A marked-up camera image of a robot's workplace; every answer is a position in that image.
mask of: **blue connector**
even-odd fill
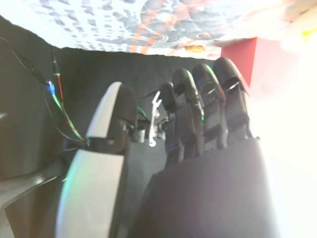
[[[49,84],[48,89],[49,89],[50,93],[52,95],[55,95],[55,85],[50,80],[48,80],[48,84]]]

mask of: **back of robotic hand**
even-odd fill
[[[280,237],[246,90],[227,58],[179,69],[159,89],[166,166],[149,182],[129,238]]]

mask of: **patterned fabric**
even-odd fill
[[[60,48],[213,59],[224,42],[260,35],[271,22],[285,27],[291,2],[1,0],[0,14]]]

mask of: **red wire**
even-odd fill
[[[63,88],[62,88],[62,85],[61,85],[60,75],[58,75],[57,78],[58,78],[58,85],[59,85],[61,104],[62,104],[62,106],[64,106]]]

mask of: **black surface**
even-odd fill
[[[0,35],[29,58],[45,78],[53,79],[50,45],[34,34],[0,18]],[[144,56],[139,54],[57,50],[56,58],[64,85],[65,109],[85,134],[93,113],[108,86],[121,81],[135,90],[137,97],[171,81],[178,68],[192,70],[199,62],[192,58]],[[0,40],[0,179],[37,170],[56,158],[62,137],[48,115],[40,86],[19,65],[7,43]],[[58,110],[50,101],[53,113]],[[138,100],[148,114],[151,98]],[[61,128],[72,135],[61,120]],[[155,148],[133,144],[128,160],[127,190],[119,237],[124,237],[135,216],[142,193],[153,173],[165,164],[164,142]],[[16,238],[53,237],[60,184],[48,183],[6,208]]]
[[[278,238],[258,140],[153,176],[129,238]]]

